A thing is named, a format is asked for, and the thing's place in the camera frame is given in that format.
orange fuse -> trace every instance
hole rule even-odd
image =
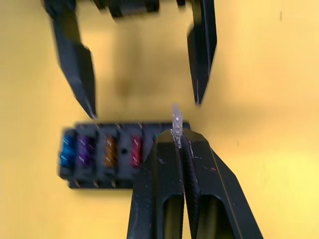
[[[105,157],[104,165],[107,167],[114,167],[116,165],[116,140],[112,136],[105,136]]]

yellow surface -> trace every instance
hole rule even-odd
[[[319,238],[319,2],[215,0],[218,47],[204,104],[189,73],[188,9],[115,24],[79,7],[101,120],[169,120],[178,103],[237,175],[265,238]],[[0,238],[126,238],[131,191],[72,191],[61,129],[88,120],[57,65],[39,0],[0,4]],[[189,228],[185,219],[184,238]]]

red fuse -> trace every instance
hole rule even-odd
[[[142,164],[141,161],[141,148],[142,148],[142,138],[138,135],[132,136],[132,158],[131,165],[134,168],[139,168]]]

clear fuse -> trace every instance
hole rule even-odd
[[[181,148],[180,138],[183,135],[183,113],[178,110],[177,106],[173,108],[173,129],[172,134],[177,142],[178,148]]]

purple fuse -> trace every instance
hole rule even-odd
[[[93,162],[94,138],[86,135],[78,136],[78,163],[82,167],[88,167]]]

